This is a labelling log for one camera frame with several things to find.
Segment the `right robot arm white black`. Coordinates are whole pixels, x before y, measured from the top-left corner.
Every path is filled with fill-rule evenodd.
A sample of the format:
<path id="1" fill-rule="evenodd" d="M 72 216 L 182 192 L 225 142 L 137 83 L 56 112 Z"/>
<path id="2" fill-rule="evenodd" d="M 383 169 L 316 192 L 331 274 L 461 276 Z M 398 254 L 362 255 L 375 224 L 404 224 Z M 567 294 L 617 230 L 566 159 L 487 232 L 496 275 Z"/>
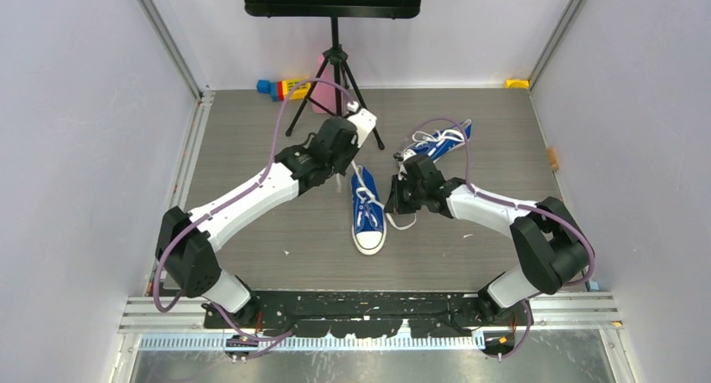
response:
<path id="1" fill-rule="evenodd" d="M 565 204 L 554 197 L 535 202 L 494 194 L 466 179 L 445 178 L 429 156 L 416 154 L 392 176 L 385 211 L 408 215 L 422 208 L 511 239 L 517 266 L 477 293 L 479 314 L 489 324 L 502 323 L 518 303 L 540 293 L 552 295 L 594 269 L 589 241 Z"/>

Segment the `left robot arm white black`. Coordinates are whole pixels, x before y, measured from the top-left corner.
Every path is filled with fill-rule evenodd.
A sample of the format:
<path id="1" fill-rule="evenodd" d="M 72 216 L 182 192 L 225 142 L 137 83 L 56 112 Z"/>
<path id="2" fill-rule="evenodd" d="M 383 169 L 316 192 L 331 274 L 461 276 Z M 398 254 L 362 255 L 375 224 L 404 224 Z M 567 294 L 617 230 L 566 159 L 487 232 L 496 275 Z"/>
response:
<path id="1" fill-rule="evenodd" d="M 237 232 L 269 210 L 345 173 L 377 118 L 350 105 L 347 117 L 333 116 L 304 143 L 284 148 L 253 178 L 208 204 L 185 211 L 175 206 L 164 215 L 158 236 L 158 271 L 167 272 L 187 298 L 204 298 L 225 310 L 238 328 L 257 316 L 250 288 L 226 272 L 216 253 Z"/>

